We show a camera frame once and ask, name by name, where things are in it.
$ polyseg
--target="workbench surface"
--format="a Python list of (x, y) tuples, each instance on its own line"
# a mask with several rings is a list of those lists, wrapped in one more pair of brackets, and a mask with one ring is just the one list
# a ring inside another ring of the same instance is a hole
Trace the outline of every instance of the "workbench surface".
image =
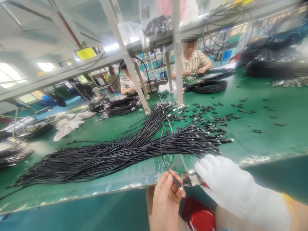
[[(234, 139), (234, 142), (220, 146), (223, 156), (231, 158), (235, 163), (244, 167), (307, 154), (307, 87), (272, 87), (272, 79), (250, 78), (244, 76), (243, 72), (243, 68), (238, 68), (235, 75), (227, 79), (228, 87), (224, 92), (217, 94), (189, 92), (184, 94), (184, 103), (185, 105), (190, 105), (190, 109), (192, 109), (193, 103), (201, 103), (204, 106), (213, 105), (213, 103), (218, 104), (218, 102), (224, 104), (223, 107), (216, 106), (217, 115), (210, 112), (206, 115), (204, 114), (204, 119), (212, 121), (214, 116), (224, 116), (230, 113), (235, 113), (241, 117), (240, 119), (232, 119), (227, 122), (227, 127), (223, 127), (227, 131), (226, 135)], [(167, 93), (166, 95), (167, 97), (164, 99), (151, 95), (151, 100), (148, 102), (149, 106), (154, 106), (160, 100), (172, 102), (176, 100), (176, 93)], [(237, 105), (239, 103), (242, 103), (244, 108), (231, 106), (231, 104)], [(275, 111), (270, 111), (264, 106), (269, 106)], [(247, 112), (255, 110), (255, 113), (242, 113), (238, 112), (238, 109)], [(7, 186), (11, 185), (18, 175), (25, 172), (26, 168), (31, 167), (33, 163), (41, 160), (46, 154), (53, 152), (55, 148), (67, 147), (66, 142), (72, 140), (106, 140), (110, 136), (124, 132), (143, 114), (143, 110), (138, 110), (129, 115), (103, 121), (97, 121), (100, 116), (94, 115), (85, 119), (85, 123), (79, 129), (71, 132), (71, 134), (58, 142), (53, 142), (56, 131), (50, 131), (40, 139), (34, 140), (28, 145), (29, 148), (35, 150), (34, 153), (16, 166), (6, 168), (0, 172), (0, 197), (15, 191), (17, 188), (7, 189)], [(277, 119), (270, 118), (270, 116), (275, 115), (278, 116)], [(287, 125), (276, 126), (274, 123)], [(172, 128), (176, 130), (177, 126), (183, 127), (185, 124), (186, 122), (184, 121), (175, 122)], [(262, 133), (254, 133), (253, 129), (262, 130)], [(155, 138), (159, 137), (160, 133), (160, 131), (157, 132)], [(182, 174), (185, 172), (182, 158), (187, 169), (193, 171), (194, 164), (197, 161), (195, 157), (172, 154), (166, 155), (165, 161), (172, 170)], [(119, 190), (144, 187), (154, 184), (159, 175), (165, 171), (161, 157), (157, 157), (135, 164), (113, 175), (89, 182), (33, 185), (1, 200), (0, 214)]]

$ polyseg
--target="ceiling light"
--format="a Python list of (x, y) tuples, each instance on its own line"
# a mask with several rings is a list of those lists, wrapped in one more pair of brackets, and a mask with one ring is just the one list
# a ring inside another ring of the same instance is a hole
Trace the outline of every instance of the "ceiling light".
[(105, 52), (109, 52), (109, 51), (112, 51), (112, 50), (116, 50), (118, 48), (119, 48), (119, 44), (118, 43), (114, 43), (114, 44), (112, 44), (110, 46), (104, 47), (104, 50), (105, 50)]

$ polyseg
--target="white glove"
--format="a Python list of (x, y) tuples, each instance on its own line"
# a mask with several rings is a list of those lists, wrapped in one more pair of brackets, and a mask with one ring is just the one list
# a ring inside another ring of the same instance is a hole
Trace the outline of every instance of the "white glove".
[(290, 230), (291, 216), (284, 196), (259, 186), (230, 159), (206, 155), (195, 169), (209, 186), (202, 186), (203, 190), (220, 207), (264, 230)]

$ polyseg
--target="black cord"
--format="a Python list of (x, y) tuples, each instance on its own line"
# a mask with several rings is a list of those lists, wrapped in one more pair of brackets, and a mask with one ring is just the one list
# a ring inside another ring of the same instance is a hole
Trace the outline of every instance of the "black cord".
[(227, 88), (227, 81), (225, 80), (210, 80), (195, 83), (186, 87), (183, 91), (187, 93), (193, 91), (202, 94), (212, 94), (224, 91)]
[(161, 96), (154, 94), (154, 92), (152, 91), (151, 84), (150, 84), (150, 78), (149, 78), (147, 66), (146, 66), (145, 63), (144, 63), (141, 59), (139, 59), (138, 57), (134, 56), (134, 58), (138, 59), (138, 60), (141, 62), (141, 64), (143, 64), (144, 67), (145, 67), (145, 70), (146, 70), (146, 72), (147, 72), (147, 78), (148, 78), (148, 82), (149, 82), (149, 85), (150, 85), (151, 93), (152, 93), (154, 96), (156, 96), (156, 97), (159, 97), (159, 98), (166, 98), (167, 96), (164, 95), (164, 94), (160, 94)]

